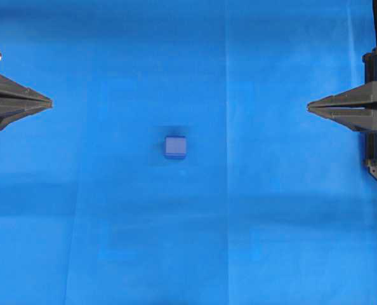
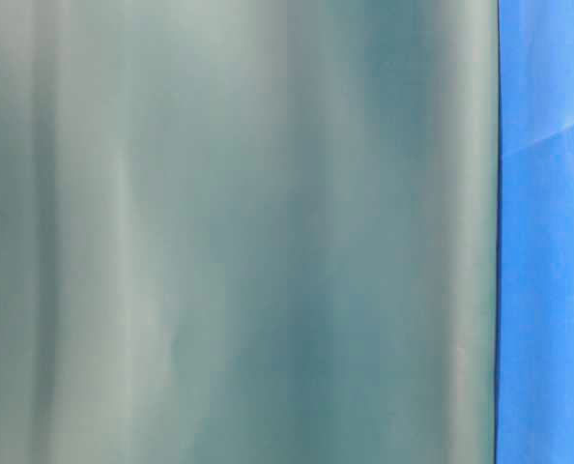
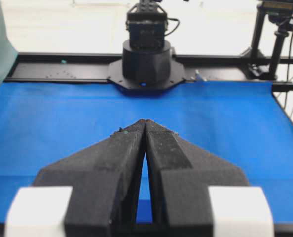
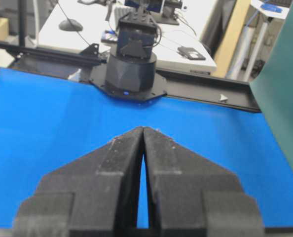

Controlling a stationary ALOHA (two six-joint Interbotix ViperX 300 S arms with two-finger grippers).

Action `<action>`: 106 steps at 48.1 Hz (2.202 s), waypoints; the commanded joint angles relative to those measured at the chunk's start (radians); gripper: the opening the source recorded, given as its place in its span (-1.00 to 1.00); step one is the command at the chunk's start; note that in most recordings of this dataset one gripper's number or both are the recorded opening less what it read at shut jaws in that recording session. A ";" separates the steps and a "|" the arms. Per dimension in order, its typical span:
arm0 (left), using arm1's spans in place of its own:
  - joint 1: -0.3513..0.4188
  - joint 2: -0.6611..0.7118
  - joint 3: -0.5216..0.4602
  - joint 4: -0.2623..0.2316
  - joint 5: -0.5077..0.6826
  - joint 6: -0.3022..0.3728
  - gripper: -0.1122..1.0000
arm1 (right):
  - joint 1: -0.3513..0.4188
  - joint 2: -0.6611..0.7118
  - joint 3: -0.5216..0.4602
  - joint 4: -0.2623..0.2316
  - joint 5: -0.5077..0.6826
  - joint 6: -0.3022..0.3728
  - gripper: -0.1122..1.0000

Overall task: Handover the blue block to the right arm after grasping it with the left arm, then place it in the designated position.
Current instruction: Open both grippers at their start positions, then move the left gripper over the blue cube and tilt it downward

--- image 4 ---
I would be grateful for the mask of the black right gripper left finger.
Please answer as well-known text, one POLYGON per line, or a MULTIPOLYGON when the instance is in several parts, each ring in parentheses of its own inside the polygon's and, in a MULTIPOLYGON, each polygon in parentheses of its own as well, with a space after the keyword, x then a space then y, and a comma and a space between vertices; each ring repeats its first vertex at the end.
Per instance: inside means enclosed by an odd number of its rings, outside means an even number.
POLYGON ((112 237, 137 224, 143 128, 44 175, 20 205, 15 237, 112 237))

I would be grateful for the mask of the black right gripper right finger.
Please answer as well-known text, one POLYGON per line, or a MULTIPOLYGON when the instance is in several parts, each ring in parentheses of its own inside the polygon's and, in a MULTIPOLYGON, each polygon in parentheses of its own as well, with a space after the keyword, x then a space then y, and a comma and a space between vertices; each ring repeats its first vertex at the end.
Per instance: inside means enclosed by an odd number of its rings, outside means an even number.
POLYGON ((262 237, 257 202, 236 174, 146 127, 150 225, 161 237, 262 237))

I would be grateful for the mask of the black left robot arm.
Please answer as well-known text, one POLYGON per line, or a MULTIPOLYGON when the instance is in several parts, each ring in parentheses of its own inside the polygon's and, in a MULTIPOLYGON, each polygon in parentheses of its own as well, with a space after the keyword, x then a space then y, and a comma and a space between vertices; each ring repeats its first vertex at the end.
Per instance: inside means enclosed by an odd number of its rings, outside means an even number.
POLYGON ((147 101, 167 94, 166 79, 156 73, 153 48, 162 31, 151 12, 160 13, 162 0, 127 0, 131 10, 119 17, 117 43, 105 64, 92 69, 90 83, 105 94, 124 100, 147 101))

